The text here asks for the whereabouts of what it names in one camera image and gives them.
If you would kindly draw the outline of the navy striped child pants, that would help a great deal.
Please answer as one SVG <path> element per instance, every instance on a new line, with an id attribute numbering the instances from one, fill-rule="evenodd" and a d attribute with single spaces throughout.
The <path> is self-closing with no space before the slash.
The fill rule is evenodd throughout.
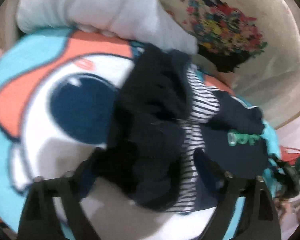
<path id="1" fill-rule="evenodd" d="M 119 91 L 100 176 L 142 207 L 192 212 L 222 172 L 252 179 L 268 160 L 263 115 L 201 81 L 190 57 L 145 46 Z"/>

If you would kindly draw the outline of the red plastic bag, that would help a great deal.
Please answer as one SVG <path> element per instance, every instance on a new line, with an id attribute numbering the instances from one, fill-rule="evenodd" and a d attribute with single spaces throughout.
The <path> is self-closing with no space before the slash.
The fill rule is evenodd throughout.
<path id="1" fill-rule="evenodd" d="M 300 157 L 300 149 L 293 147 L 280 146 L 281 159 L 289 165 L 295 165 L 296 160 Z"/>

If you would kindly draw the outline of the turquoise star cartoon blanket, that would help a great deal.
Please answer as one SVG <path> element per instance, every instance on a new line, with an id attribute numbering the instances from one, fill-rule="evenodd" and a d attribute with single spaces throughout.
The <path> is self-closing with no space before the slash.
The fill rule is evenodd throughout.
<path id="1" fill-rule="evenodd" d="M 59 178 L 93 152 L 106 153 L 119 91 L 147 45 L 47 29 L 23 37 L 0 59 L 0 217 L 10 228 L 18 233 L 36 178 Z M 235 96 L 194 67 L 205 84 Z M 258 176 L 273 198 L 269 165 L 268 155 Z M 216 208 L 199 201 L 192 212 L 148 209 L 99 173 L 80 205 L 100 239 L 199 239 Z"/>

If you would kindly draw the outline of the cream floral print cushion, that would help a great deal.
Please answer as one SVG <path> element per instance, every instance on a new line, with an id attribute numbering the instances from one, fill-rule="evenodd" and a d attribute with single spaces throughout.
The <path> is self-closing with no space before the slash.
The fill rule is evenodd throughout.
<path id="1" fill-rule="evenodd" d="M 300 112 L 300 32 L 285 0 L 160 0 L 197 39 L 197 63 L 279 128 Z"/>

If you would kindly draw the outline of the grey plush seal pillow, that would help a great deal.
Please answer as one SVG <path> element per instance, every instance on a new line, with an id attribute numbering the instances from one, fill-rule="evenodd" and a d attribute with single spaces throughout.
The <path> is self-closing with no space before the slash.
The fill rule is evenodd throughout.
<path id="1" fill-rule="evenodd" d="M 30 33 L 43 27 L 76 26 L 120 38 L 151 43 L 160 49 L 197 52 L 196 38 L 178 25 L 159 0 L 20 0 L 18 27 Z"/>

